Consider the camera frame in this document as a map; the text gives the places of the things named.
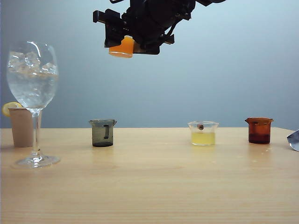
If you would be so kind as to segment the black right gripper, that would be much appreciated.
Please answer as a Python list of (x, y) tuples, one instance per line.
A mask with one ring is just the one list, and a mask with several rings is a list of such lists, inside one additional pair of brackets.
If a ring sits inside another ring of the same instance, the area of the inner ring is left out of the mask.
[(131, 0), (130, 7), (121, 17), (111, 9), (95, 10), (93, 22), (105, 24), (105, 48), (121, 45), (125, 21), (128, 35), (135, 41), (133, 53), (158, 55), (163, 43), (175, 42), (172, 31), (180, 21), (191, 18), (194, 8), (194, 0)]

